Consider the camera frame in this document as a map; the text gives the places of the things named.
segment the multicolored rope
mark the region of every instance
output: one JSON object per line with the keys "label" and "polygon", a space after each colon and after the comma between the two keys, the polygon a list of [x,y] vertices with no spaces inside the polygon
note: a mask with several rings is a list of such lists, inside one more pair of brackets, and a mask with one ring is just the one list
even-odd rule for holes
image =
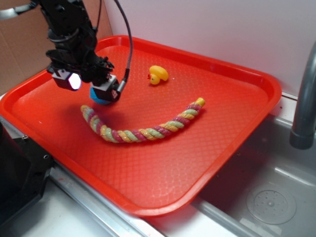
{"label": "multicolored rope", "polygon": [[116,131],[107,127],[94,112],[94,110],[87,105],[81,106],[81,112],[90,125],[91,129],[102,136],[104,140],[113,143],[131,143],[131,142],[145,142],[162,139],[165,136],[171,135],[173,132],[188,125],[190,120],[198,115],[200,109],[205,105],[203,98],[198,98],[195,102],[187,106],[187,109],[178,114],[172,121],[160,124],[159,126],[138,130]]}

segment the red tray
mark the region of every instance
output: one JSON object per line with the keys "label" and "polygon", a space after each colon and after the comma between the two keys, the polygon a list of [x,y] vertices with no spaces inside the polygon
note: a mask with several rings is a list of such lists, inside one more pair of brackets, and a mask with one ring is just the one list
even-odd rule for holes
{"label": "red tray", "polygon": [[[128,38],[98,43],[99,55],[123,77]],[[167,69],[169,80],[153,86],[149,67]],[[138,216],[172,212],[189,203],[279,101],[270,75],[212,58],[134,39],[131,73],[121,99],[109,106],[57,87],[41,72],[8,92],[0,113],[47,149],[57,161],[123,210]],[[80,106],[92,107],[115,130],[169,121],[202,97],[200,115],[181,131],[146,143],[113,144],[85,123]]]}

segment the metal faucet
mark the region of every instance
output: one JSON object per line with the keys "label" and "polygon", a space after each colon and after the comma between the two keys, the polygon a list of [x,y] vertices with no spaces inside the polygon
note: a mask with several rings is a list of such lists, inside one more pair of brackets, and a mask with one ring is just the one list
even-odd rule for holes
{"label": "metal faucet", "polygon": [[297,100],[290,144],[297,149],[313,145],[316,128],[316,42],[310,52]]}

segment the yellow rubber duck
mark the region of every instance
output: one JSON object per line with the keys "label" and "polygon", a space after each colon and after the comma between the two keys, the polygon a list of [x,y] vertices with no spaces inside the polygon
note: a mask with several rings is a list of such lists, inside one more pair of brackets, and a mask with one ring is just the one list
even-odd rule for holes
{"label": "yellow rubber duck", "polygon": [[154,65],[149,68],[149,72],[150,74],[148,74],[148,79],[153,85],[157,85],[160,80],[168,80],[169,75],[165,68]]}

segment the sink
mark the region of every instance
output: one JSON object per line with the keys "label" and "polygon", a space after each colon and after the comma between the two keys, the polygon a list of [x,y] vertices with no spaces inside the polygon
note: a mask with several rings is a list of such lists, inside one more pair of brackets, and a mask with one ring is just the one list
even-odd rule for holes
{"label": "sink", "polygon": [[240,236],[315,236],[316,145],[291,147],[291,126],[269,115],[200,192],[200,209]]}

